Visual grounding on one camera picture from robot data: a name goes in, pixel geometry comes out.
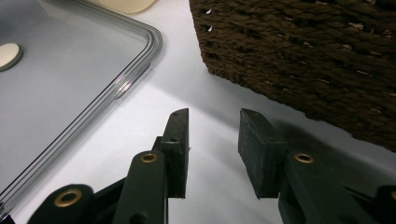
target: wicker basket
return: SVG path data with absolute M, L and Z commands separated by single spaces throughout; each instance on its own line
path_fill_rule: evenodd
M 396 151 L 394 0 L 190 0 L 211 74 Z

